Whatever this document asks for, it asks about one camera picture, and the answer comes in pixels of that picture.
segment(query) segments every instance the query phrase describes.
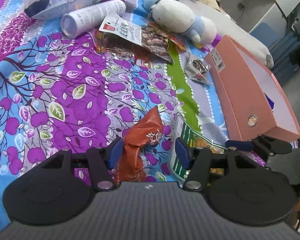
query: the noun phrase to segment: gray ribbed surface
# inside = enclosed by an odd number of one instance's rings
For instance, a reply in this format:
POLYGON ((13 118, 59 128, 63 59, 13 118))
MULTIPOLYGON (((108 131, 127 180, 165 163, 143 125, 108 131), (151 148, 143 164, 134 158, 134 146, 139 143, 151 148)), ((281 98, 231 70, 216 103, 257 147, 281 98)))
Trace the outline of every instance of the gray ribbed surface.
POLYGON ((185 192, 175 182, 124 182, 115 191, 98 193, 87 210, 68 222, 49 227, 13 222, 0 233, 0 240, 25 239, 300 240, 300 235, 284 223, 265 228, 231 223, 199 193, 185 192))

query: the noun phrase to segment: metal grommet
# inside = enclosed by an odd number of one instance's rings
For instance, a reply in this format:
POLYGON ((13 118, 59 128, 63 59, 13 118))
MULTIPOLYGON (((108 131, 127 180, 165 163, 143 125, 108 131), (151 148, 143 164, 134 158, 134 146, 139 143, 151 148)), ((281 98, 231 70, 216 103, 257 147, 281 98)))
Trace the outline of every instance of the metal grommet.
POLYGON ((258 117, 256 117, 255 115, 252 115, 248 119, 248 126, 254 127, 257 124, 257 122, 258 122, 258 117))
POLYGON ((101 189, 110 189, 110 188, 112 188, 113 183, 111 181, 104 180, 104 181, 98 182, 97 186, 98 186, 98 188, 101 188, 101 189))
POLYGON ((195 180, 188 181, 186 187, 189 189, 199 189, 201 188, 201 183, 195 180))

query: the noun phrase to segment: barcode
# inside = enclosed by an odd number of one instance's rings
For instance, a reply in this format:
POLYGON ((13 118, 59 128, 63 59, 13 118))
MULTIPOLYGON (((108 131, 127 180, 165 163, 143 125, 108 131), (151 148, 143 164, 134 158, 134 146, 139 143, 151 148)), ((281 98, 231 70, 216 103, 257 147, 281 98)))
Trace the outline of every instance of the barcode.
POLYGON ((224 66, 223 62, 218 65, 218 69, 220 70, 224 66))

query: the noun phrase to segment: open box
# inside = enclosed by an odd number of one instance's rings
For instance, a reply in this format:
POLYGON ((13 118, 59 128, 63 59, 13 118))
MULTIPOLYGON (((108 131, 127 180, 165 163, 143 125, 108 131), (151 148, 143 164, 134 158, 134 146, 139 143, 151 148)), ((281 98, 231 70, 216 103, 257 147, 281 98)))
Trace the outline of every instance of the open box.
POLYGON ((265 134, 292 142, 300 127, 273 73, 229 36, 205 60, 211 65, 231 140, 247 141, 265 134))

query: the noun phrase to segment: barcode sticker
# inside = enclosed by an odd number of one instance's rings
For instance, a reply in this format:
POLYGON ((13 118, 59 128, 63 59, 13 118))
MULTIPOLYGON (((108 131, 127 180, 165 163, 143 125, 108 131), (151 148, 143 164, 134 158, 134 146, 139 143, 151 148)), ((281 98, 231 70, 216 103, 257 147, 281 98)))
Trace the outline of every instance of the barcode sticker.
POLYGON ((213 49, 211 52, 211 58, 213 60, 213 63, 215 64, 218 72, 223 70, 225 68, 225 64, 223 63, 219 53, 217 52, 217 49, 213 49))

